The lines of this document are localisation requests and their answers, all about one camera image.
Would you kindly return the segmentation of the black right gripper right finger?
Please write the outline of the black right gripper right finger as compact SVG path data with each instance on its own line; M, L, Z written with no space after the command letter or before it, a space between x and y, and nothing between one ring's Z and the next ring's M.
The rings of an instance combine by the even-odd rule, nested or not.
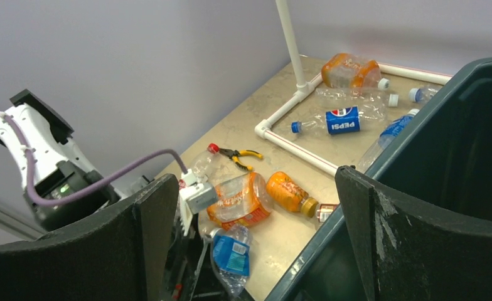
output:
M352 167L340 167L334 180L368 300L492 300L492 221Z

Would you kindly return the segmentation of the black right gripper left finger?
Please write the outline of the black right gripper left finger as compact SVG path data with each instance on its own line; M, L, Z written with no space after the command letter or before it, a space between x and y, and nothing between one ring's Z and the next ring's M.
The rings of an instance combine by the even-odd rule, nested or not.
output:
M0 300L159 300L178 192L167 174L35 241L0 245Z

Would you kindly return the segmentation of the red cap red label bottle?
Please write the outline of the red cap red label bottle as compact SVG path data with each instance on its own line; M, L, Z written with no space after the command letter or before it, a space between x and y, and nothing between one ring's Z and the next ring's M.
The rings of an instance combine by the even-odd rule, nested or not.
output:
M336 210L338 204L323 203L316 208L316 219L318 223L325 223L329 216Z

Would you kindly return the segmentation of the blue label water bottle front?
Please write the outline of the blue label water bottle front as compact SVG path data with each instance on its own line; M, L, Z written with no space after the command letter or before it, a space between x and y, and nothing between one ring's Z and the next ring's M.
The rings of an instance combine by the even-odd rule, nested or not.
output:
M229 230L215 229L211 232L213 240L212 260L218 275L233 297L238 297L244 290L250 277L250 243L249 229L240 224Z

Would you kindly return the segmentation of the large orange label crushed bottle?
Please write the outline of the large orange label crushed bottle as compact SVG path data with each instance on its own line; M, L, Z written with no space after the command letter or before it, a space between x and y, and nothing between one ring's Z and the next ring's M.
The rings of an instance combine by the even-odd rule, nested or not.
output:
M206 209L209 219L229 230L240 224L252 227L272 213L274 200L266 190L265 179L249 172L217 184L217 201Z

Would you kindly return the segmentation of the small orange bottle amber cap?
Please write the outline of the small orange bottle amber cap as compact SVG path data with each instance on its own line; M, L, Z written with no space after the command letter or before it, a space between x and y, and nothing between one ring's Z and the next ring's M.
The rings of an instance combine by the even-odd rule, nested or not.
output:
M285 172L275 172L266 184L274 201L291 213L301 213L308 218L316 214L318 201L296 184Z

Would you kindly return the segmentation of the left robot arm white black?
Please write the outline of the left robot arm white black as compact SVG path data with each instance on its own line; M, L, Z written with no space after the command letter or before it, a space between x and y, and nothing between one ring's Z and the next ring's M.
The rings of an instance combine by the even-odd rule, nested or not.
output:
M82 190L103 177L75 143L73 128L55 110L28 89L10 99L4 111L19 126L35 160L33 185L37 194L50 201ZM0 117L0 144L11 153L22 178L23 197L38 224L53 231L85 218L126 198L126 193L108 184L78 201L41 206L29 196L28 162L11 126Z

